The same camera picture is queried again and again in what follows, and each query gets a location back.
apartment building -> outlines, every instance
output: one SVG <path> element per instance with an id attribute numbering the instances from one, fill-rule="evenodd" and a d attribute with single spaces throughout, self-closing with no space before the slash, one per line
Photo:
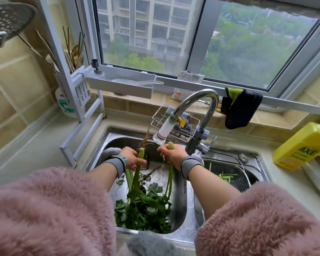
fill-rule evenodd
<path id="1" fill-rule="evenodd" d="M 178 73 L 189 54 L 197 0 L 96 0 L 103 53 L 117 36 L 139 57 L 156 57 Z"/>

white storage rack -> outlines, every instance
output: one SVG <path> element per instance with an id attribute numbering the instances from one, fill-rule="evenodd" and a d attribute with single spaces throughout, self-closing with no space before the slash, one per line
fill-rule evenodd
<path id="1" fill-rule="evenodd" d="M 97 41 L 97 32 L 95 31 L 95 23 L 94 23 L 94 15 L 92 11 L 92 0 L 76 0 L 81 5 L 78 6 L 78 15 L 79 19 L 76 18 L 77 14 L 74 15 L 72 13 L 76 13 L 73 11 L 70 16 L 74 16 L 78 23 L 72 27 L 75 30 L 81 30 L 82 33 L 85 33 L 85 50 L 84 50 L 84 64 L 86 66 L 82 66 L 74 73 L 70 74 L 68 65 L 65 60 L 65 56 L 63 53 L 63 48 L 59 41 L 59 37 L 57 31 L 54 26 L 54 22 L 52 19 L 50 7 L 47 3 L 47 0 L 35 0 L 40 8 L 38 12 L 42 15 L 47 23 L 46 31 L 48 35 L 48 39 L 51 44 L 51 48 L 54 52 L 55 58 L 57 60 L 58 68 L 60 70 L 60 74 L 56 76 L 58 81 L 59 87 L 64 94 L 65 99 L 67 100 L 69 106 L 76 111 L 76 115 L 78 118 L 78 124 L 76 127 L 71 131 L 68 138 L 63 142 L 60 146 L 60 150 L 67 159 L 68 163 L 73 166 L 73 168 L 77 165 L 77 159 L 81 152 L 83 151 L 85 145 L 88 143 L 90 138 L 92 137 L 93 133 L 97 129 L 100 121 L 105 117 L 105 108 L 103 102 L 103 96 L 100 90 L 105 91 L 112 91 L 112 92 L 119 92 L 122 89 L 121 84 L 117 84 L 115 82 L 111 82 L 110 80 L 115 78 L 125 78 L 130 79 L 133 81 L 148 81 L 148 80 L 156 80 L 162 81 L 165 83 L 167 87 L 174 87 L 174 88 L 182 88 L 188 89 L 191 91 L 199 91 L 205 88 L 211 88 L 217 91 L 219 96 L 226 97 L 226 91 L 222 87 L 210 86 L 208 81 L 203 81 L 201 84 L 196 84 L 187 81 L 181 81 L 178 79 L 173 79 L 170 77 L 158 76 L 155 74 L 150 74 L 147 72 L 138 72 L 134 70 L 127 70 L 122 68 L 115 68 L 111 65 L 101 65 L 101 70 L 105 73 L 105 75 L 109 78 L 106 79 L 104 76 L 99 76 L 93 72 L 93 68 L 89 65 L 89 60 L 91 59 L 98 59 L 99 51 L 98 51 L 98 41 Z M 64 0 L 66 3 L 67 8 L 71 8 L 71 10 L 76 8 L 76 4 L 74 4 L 74 0 Z M 98 97 L 92 106 L 86 111 L 85 113 L 81 110 L 82 106 L 85 106 L 86 102 L 90 98 L 90 92 L 88 90 L 87 82 L 89 85 L 97 89 Z M 123 85 L 124 94 L 134 95 L 137 97 L 143 98 L 151 98 L 154 87 L 147 87 L 147 86 L 133 86 L 125 84 Z M 310 105 L 299 103 L 290 100 L 284 100 L 279 98 L 267 97 L 264 96 L 262 100 L 262 104 L 269 105 L 273 107 L 281 107 L 287 108 L 297 111 L 304 111 L 309 112 L 312 114 L 319 114 L 320 115 L 320 106 Z M 78 135 L 81 129 L 84 127 L 85 124 L 88 123 L 89 118 L 93 115 L 94 111 L 97 108 L 100 108 L 101 113 L 96 118 L 94 124 L 89 129 L 88 133 L 85 135 L 84 139 L 77 147 L 76 151 L 73 153 L 69 149 L 69 144 L 73 141 L 73 139 Z"/>

black towel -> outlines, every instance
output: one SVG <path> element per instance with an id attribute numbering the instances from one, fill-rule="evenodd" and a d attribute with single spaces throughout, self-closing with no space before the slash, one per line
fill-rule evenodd
<path id="1" fill-rule="evenodd" d="M 258 106 L 262 102 L 263 95 L 256 92 L 239 89 L 225 88 L 227 97 L 222 99 L 220 111 L 226 115 L 225 127 L 227 129 L 242 128 L 249 124 Z"/>

pink fuzzy sleeve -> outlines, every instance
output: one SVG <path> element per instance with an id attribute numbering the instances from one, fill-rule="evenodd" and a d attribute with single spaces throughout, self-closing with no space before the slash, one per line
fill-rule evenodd
<path id="1" fill-rule="evenodd" d="M 199 229 L 197 256 L 320 255 L 320 222 L 277 185 L 253 185 Z"/>
<path id="2" fill-rule="evenodd" d="M 0 188 L 0 255 L 114 256 L 113 204 L 84 172 L 36 171 Z"/>

white bottle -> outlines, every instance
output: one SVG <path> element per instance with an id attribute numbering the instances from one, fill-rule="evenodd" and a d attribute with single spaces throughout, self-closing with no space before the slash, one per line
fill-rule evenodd
<path id="1" fill-rule="evenodd" d="M 60 88 L 55 90 L 55 97 L 58 101 L 60 108 L 62 109 L 62 112 L 66 116 L 68 116 L 70 118 L 77 118 L 75 110 L 73 108 L 69 107 L 68 102 L 66 101 L 66 99 L 64 99 L 64 95 L 63 95 L 62 91 L 60 90 Z M 85 114 L 85 107 L 84 106 L 81 107 L 81 110 Z"/>

